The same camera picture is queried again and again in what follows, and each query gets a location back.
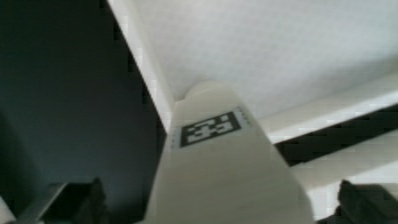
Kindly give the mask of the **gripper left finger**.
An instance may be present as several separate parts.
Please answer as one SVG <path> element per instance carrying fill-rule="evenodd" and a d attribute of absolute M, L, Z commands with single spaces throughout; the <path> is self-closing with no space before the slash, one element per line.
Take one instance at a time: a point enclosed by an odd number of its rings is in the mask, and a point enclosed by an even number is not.
<path fill-rule="evenodd" d="M 50 184 L 16 218 L 16 224 L 110 224 L 99 179 Z"/>

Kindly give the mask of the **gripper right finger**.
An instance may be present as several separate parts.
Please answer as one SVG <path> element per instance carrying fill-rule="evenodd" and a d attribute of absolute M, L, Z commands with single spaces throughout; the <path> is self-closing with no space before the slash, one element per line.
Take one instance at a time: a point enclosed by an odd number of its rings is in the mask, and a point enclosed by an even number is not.
<path fill-rule="evenodd" d="M 398 184 L 341 181 L 339 205 L 321 224 L 398 224 Z"/>

